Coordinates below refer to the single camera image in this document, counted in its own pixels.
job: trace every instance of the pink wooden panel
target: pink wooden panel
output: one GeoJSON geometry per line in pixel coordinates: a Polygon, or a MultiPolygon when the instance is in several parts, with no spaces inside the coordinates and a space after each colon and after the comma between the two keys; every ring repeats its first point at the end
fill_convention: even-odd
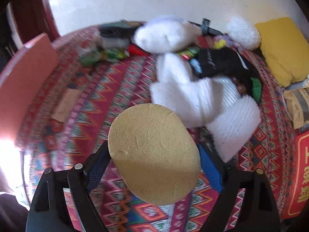
{"type": "Polygon", "coordinates": [[[24,44],[0,74],[0,139],[15,140],[28,106],[59,58],[47,34],[24,44]]]}

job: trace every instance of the tan oval object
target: tan oval object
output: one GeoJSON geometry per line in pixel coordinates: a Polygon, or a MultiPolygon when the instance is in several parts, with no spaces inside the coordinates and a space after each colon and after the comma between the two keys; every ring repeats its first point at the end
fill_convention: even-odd
{"type": "Polygon", "coordinates": [[[128,188],[155,205],[183,199],[200,175],[200,154],[180,118],[158,104],[122,112],[109,130],[109,153],[128,188]]]}

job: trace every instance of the patterned carpet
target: patterned carpet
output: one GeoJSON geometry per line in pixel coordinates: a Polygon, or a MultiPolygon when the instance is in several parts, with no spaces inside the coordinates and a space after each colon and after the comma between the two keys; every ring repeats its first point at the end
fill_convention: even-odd
{"type": "MultiPolygon", "coordinates": [[[[155,78],[155,56],[135,56],[116,64],[101,63],[95,72],[80,66],[77,49],[91,38],[95,27],[73,32],[53,43],[61,63],[47,79],[29,107],[16,144],[31,156],[28,195],[34,193],[46,167],[58,170],[71,168],[96,152],[108,137],[111,123],[126,108],[150,102],[149,84],[155,78]],[[51,119],[51,114],[67,87],[76,87],[82,94],[69,121],[51,119]]],[[[198,45],[212,47],[211,38],[200,38],[198,45]]],[[[262,168],[267,174],[279,212],[285,206],[292,179],[290,168],[294,154],[294,130],[282,104],[278,84],[264,61],[249,51],[241,52],[258,69],[264,82],[262,122],[252,138],[236,156],[242,170],[262,168]]],[[[190,130],[195,141],[197,130],[190,130]]],[[[227,228],[237,221],[244,190],[237,196],[227,228]]],[[[81,230],[70,193],[65,193],[75,228],[81,230]]],[[[91,198],[110,231],[189,232],[197,231],[211,212],[218,194],[201,173],[197,186],[186,198],[174,205],[155,206],[144,203],[128,191],[110,163],[91,198]]]]}

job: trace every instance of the red paper bag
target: red paper bag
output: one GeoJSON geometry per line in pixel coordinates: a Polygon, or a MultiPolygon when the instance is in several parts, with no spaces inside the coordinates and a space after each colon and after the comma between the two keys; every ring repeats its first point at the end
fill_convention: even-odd
{"type": "Polygon", "coordinates": [[[309,132],[297,136],[295,142],[294,179],[283,219],[297,216],[309,198],[309,132]]]}

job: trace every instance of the brown bead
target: brown bead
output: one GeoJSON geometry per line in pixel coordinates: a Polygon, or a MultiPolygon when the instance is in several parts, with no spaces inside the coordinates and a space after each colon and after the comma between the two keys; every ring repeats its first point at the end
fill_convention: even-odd
{"type": "Polygon", "coordinates": [[[231,81],[233,82],[234,85],[239,84],[239,80],[236,77],[231,77],[231,81]]]}
{"type": "Polygon", "coordinates": [[[239,84],[237,86],[237,91],[240,93],[240,95],[245,95],[247,93],[247,89],[243,84],[239,84]]]}

